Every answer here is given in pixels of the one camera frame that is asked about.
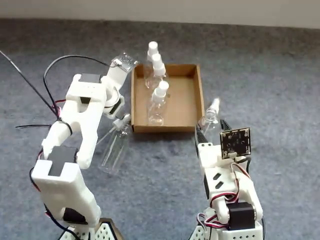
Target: perforated white base plate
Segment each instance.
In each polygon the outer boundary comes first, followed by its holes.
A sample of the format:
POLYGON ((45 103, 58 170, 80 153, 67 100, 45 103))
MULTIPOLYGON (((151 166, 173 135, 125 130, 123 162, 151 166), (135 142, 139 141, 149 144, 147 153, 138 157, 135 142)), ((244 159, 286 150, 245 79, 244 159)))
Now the perforated white base plate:
POLYGON ((207 234, 202 226, 196 226, 189 240, 209 240, 207 234))
MULTIPOLYGON (((88 240, 88 234, 87 233, 81 233, 76 232, 76 235, 81 240, 88 240)), ((75 237, 69 233, 65 232, 59 240, 75 240, 75 237)), ((116 240, 115 236, 113 235, 109 224, 102 223, 99 229, 95 233, 95 238, 91 237, 90 240, 116 240)))

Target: clear plastic bottle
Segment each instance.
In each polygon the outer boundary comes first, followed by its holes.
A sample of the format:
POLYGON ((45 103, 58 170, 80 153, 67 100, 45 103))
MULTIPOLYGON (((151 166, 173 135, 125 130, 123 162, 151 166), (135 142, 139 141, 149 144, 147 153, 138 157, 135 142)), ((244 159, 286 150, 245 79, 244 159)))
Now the clear plastic bottle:
POLYGON ((165 64, 162 61, 161 55, 156 53, 152 55, 153 76, 149 80, 149 89, 152 92, 156 89, 161 81, 169 82, 165 64))
POLYGON ((130 114, 126 114, 122 120, 116 120, 113 123, 114 127, 96 144, 100 144, 104 138, 111 134, 102 155, 102 162, 99 166, 99 168, 105 173, 117 174, 120 165, 126 157, 128 142, 131 134, 130 120, 130 114))
POLYGON ((204 116, 199 121, 201 131, 208 142, 220 145, 220 132, 222 131, 219 120, 220 99, 215 98, 204 116))
POLYGON ((166 95, 169 88, 167 81, 160 81, 158 87, 153 91, 151 99, 147 105, 148 125, 164 125, 164 112, 166 110, 166 95))
POLYGON ((154 68, 152 63, 152 56, 154 54, 158 54, 158 43, 156 41, 149 42, 148 45, 148 52, 146 54, 146 62, 143 65, 143 75, 144 75, 144 81, 145 86, 147 88, 150 88, 150 78, 154 75, 154 68))

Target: cardboard tray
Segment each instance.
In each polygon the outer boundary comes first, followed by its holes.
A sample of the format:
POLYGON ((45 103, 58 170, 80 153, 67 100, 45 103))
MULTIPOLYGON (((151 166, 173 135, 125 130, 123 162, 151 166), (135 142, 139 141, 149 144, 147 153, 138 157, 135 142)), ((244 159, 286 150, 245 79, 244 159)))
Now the cardboard tray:
POLYGON ((143 65, 132 71, 131 125, 135 133, 194 132, 205 113, 199 65, 166 64, 165 68, 170 87, 163 126, 148 125, 147 103, 152 93, 145 86, 143 65))

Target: white robotic arm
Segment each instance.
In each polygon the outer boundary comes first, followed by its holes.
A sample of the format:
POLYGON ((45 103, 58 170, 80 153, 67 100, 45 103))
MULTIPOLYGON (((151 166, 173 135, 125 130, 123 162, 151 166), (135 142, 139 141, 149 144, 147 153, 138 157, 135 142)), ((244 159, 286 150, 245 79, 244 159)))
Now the white robotic arm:
POLYGON ((137 64, 124 53, 112 61, 106 76, 76 74, 73 77, 59 114, 61 120, 51 126, 42 141, 43 158, 37 160, 32 171, 31 177, 50 214, 57 221, 74 227, 74 231, 83 233, 84 237, 90 234, 90 240, 95 239, 94 229, 99 223, 101 209, 86 187, 81 169, 91 164, 103 113, 114 119, 124 105, 119 90, 137 64), (79 150, 61 146, 74 132, 82 135, 79 150))
POLYGON ((199 225, 190 240, 263 240, 263 227, 258 222, 262 220, 263 210, 254 183, 238 164, 246 158, 241 153, 250 154, 250 129, 224 133, 227 142, 213 145, 196 129, 195 142, 209 207, 199 213, 199 225), (237 148, 241 137, 243 146, 237 148), (238 154, 230 152, 233 147, 238 154))

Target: white bottle cap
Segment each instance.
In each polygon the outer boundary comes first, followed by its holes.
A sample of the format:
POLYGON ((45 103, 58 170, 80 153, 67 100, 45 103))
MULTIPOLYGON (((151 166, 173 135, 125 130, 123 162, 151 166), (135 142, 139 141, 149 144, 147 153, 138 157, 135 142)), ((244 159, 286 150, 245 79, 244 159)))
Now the white bottle cap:
POLYGON ((156 41, 149 42, 149 48, 147 52, 148 61, 152 62, 152 56, 158 54, 158 43, 156 41))
POLYGON ((152 64, 155 76, 163 76, 166 74, 166 67, 162 62, 162 58, 159 53, 152 55, 152 64))
POLYGON ((154 102, 161 102, 167 95, 169 83, 167 81, 160 81, 158 87, 153 91, 152 100, 154 102))

